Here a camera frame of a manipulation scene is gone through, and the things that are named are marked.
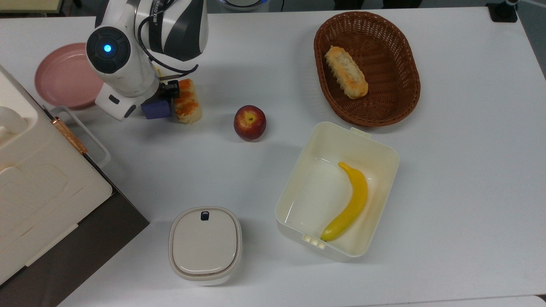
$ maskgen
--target baked pastry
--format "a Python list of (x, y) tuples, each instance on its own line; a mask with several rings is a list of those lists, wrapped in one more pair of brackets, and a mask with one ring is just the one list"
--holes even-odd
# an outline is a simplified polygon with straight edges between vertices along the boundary
[(332, 46), (324, 57), (347, 97), (357, 99), (368, 93), (368, 83), (364, 74), (345, 49)]
[(197, 101), (192, 79), (178, 82), (180, 97), (173, 100), (174, 113), (180, 122), (192, 123), (201, 118), (201, 107)]

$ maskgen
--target apple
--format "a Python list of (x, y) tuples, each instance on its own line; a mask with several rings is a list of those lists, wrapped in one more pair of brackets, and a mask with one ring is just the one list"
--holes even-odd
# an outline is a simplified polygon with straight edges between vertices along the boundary
[(254, 141), (264, 134), (265, 114), (254, 105), (246, 105), (235, 113), (233, 127), (241, 139), (245, 141)]

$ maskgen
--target wicker basket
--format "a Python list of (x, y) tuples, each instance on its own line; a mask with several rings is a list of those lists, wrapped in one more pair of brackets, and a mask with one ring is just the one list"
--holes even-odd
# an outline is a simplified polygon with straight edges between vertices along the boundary
[[(324, 55), (344, 48), (369, 83), (368, 94), (350, 99), (340, 88)], [(419, 101), (419, 74), (402, 32), (385, 18), (364, 11), (335, 15), (314, 38), (314, 56), (324, 96), (336, 114), (365, 127), (387, 126), (408, 116)]]

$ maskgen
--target white lidded container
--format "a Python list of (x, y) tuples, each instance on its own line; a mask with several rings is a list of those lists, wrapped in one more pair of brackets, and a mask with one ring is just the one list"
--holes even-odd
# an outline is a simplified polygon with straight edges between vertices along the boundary
[[(362, 256), (370, 246), (399, 165), (396, 151), (370, 135), (321, 122), (301, 152), (275, 207), (279, 231), (333, 260)], [(320, 240), (325, 227), (347, 206), (352, 189), (345, 162), (360, 170), (368, 184), (364, 209), (337, 239)]]
[(240, 262), (241, 249), (241, 225), (225, 208), (189, 209), (171, 227), (169, 262), (173, 271), (201, 286), (226, 282)]

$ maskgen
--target banana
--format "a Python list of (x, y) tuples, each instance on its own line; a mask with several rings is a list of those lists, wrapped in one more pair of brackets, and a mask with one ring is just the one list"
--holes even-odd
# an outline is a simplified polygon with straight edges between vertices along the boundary
[(353, 194), (347, 207), (324, 229), (321, 240), (332, 241), (344, 233), (360, 214), (368, 198), (368, 184), (361, 171), (348, 166), (345, 162), (337, 164), (349, 176)]

